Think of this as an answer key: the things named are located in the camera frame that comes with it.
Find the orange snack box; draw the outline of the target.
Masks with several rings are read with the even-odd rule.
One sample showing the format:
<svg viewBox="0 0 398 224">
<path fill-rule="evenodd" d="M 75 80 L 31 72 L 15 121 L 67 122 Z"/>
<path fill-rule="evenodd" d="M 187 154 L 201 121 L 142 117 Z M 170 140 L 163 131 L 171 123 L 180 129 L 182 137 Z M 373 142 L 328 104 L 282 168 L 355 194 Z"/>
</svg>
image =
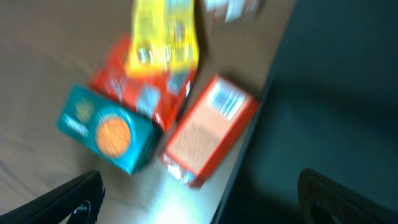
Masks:
<svg viewBox="0 0 398 224">
<path fill-rule="evenodd" d="M 176 179 L 199 189 L 227 155 L 258 107 L 252 94 L 215 75 L 178 124 L 160 160 Z"/>
</svg>

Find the teal cookies box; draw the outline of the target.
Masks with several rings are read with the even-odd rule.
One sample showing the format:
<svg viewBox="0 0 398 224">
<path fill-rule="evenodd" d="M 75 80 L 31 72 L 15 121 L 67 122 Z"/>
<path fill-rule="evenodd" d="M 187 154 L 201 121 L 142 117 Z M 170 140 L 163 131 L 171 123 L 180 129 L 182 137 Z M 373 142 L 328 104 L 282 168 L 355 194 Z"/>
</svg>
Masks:
<svg viewBox="0 0 398 224">
<path fill-rule="evenodd" d="M 161 130 L 90 89 L 73 85 L 57 128 L 131 175 L 151 160 Z"/>
</svg>

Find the brown snack box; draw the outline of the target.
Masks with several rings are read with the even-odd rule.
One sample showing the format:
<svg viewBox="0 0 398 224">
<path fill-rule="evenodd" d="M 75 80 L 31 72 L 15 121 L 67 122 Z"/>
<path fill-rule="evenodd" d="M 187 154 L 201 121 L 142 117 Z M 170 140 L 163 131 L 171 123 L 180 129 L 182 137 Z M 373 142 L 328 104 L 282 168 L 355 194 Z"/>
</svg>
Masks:
<svg viewBox="0 0 398 224">
<path fill-rule="evenodd" d="M 215 22 L 253 19 L 262 11 L 265 0 L 204 0 L 207 13 Z"/>
</svg>

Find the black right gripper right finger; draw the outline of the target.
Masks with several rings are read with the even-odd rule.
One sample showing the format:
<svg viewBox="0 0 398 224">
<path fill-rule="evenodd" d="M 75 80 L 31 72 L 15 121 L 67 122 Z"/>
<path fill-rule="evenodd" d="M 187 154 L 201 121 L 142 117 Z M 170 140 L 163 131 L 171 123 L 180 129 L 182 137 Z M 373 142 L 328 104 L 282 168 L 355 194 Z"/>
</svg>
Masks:
<svg viewBox="0 0 398 224">
<path fill-rule="evenodd" d="M 397 213 L 313 169 L 301 171 L 298 202 L 305 223 L 397 223 Z"/>
</svg>

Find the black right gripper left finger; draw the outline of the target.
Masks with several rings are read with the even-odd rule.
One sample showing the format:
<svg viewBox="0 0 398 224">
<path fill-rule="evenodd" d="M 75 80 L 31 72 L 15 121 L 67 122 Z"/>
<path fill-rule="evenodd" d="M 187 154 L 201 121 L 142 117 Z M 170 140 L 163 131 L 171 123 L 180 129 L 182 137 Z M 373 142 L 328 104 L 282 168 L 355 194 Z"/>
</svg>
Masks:
<svg viewBox="0 0 398 224">
<path fill-rule="evenodd" d="M 90 170 L 1 215 L 1 223 L 95 224 L 105 196 L 100 171 Z"/>
</svg>

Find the red candy bag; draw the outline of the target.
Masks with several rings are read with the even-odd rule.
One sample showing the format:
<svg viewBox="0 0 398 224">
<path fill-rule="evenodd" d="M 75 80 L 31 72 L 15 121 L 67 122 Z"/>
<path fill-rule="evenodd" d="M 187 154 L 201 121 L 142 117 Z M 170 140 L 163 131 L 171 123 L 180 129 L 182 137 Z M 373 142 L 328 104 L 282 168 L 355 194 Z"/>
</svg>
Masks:
<svg viewBox="0 0 398 224">
<path fill-rule="evenodd" d="M 196 69 L 129 72 L 126 57 L 130 46 L 130 36 L 122 35 L 91 79 L 90 87 L 169 131 L 189 95 Z"/>
</svg>

